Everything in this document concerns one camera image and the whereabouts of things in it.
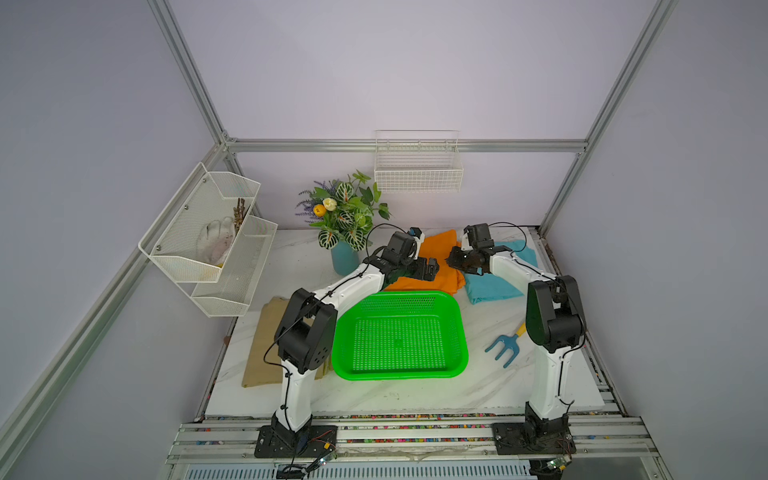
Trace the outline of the orange pants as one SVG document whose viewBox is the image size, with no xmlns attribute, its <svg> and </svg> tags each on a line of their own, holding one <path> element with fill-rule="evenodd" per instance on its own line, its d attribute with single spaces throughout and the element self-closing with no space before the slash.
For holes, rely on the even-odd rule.
<svg viewBox="0 0 768 480">
<path fill-rule="evenodd" d="M 459 246 L 455 230 L 448 230 L 443 233 L 428 236 L 420 249 L 420 255 L 423 257 L 434 258 L 438 262 L 439 270 L 434 280 L 416 280 L 412 278 L 400 278 L 392 285 L 385 288 L 386 291 L 441 291 L 449 295 L 455 295 L 465 286 L 465 279 L 462 273 L 451 268 L 446 259 L 451 250 Z"/>
</svg>

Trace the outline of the teal pants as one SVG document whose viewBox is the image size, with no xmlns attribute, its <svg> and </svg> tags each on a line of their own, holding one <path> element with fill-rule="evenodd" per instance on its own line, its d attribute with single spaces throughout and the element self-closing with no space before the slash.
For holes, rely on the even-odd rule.
<svg viewBox="0 0 768 480">
<path fill-rule="evenodd" d="M 525 240 L 500 242 L 500 245 L 514 250 L 521 260 L 538 267 L 537 252 Z M 522 298 L 526 295 L 524 291 L 494 275 L 464 274 L 464 280 L 465 290 L 472 304 Z"/>
</svg>

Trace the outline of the green plastic basket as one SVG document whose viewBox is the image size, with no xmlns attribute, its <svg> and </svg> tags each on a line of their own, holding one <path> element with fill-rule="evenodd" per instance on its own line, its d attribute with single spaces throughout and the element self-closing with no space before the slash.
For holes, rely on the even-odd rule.
<svg viewBox="0 0 768 480">
<path fill-rule="evenodd" d="M 338 320 L 331 362 L 347 381 L 454 378 L 469 363 L 460 306 L 441 291 L 369 296 Z"/>
</svg>

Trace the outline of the tan pants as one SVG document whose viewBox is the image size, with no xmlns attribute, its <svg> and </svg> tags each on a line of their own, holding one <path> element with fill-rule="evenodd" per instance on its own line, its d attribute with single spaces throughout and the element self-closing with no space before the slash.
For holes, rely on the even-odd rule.
<svg viewBox="0 0 768 480">
<path fill-rule="evenodd" d="M 262 307 L 241 381 L 243 388 L 250 389 L 282 382 L 284 373 L 280 367 L 277 347 L 273 346 L 267 357 L 264 355 L 274 340 L 275 332 L 288 303 L 288 299 L 273 297 Z"/>
</svg>

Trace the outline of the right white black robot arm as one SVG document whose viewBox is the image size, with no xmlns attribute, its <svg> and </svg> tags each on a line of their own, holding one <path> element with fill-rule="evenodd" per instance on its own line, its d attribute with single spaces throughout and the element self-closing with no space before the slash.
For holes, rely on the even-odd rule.
<svg viewBox="0 0 768 480">
<path fill-rule="evenodd" d="M 447 264 L 464 274 L 501 278 L 525 294 L 524 326 L 536 346 L 533 390 L 525 405 L 529 439 L 563 432 L 574 401 L 567 380 L 575 353 L 585 343 L 584 309 L 575 278 L 546 273 L 495 243 L 488 224 L 464 228 Z"/>
</svg>

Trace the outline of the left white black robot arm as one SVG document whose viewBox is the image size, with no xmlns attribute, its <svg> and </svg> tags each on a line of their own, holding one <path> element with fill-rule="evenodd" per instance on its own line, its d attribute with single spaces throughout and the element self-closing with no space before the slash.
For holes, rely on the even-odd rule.
<svg viewBox="0 0 768 480">
<path fill-rule="evenodd" d="M 283 375 L 270 427 L 286 446 L 297 450 L 309 442 L 311 389 L 316 371 L 331 354 L 337 320 L 401 278 L 435 279 L 439 264 L 420 255 L 424 241 L 417 227 L 397 229 L 387 245 L 374 250 L 342 279 L 315 291 L 293 292 L 270 345 L 277 351 Z"/>
</svg>

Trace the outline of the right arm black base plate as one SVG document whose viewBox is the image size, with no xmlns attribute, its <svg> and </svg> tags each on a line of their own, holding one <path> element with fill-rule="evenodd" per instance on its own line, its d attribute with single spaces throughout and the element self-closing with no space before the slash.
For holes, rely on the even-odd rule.
<svg viewBox="0 0 768 480">
<path fill-rule="evenodd" d="M 537 429 L 530 423 L 494 423 L 492 438 L 499 455 L 574 454 L 576 446 L 567 427 Z"/>
</svg>

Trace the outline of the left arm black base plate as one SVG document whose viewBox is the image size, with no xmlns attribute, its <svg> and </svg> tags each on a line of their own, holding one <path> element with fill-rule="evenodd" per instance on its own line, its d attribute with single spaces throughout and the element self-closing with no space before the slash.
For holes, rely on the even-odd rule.
<svg viewBox="0 0 768 480">
<path fill-rule="evenodd" d="M 335 449 L 338 427 L 310 425 L 297 433 L 281 424 L 265 425 L 258 431 L 254 448 L 257 459 L 316 459 Z"/>
</svg>

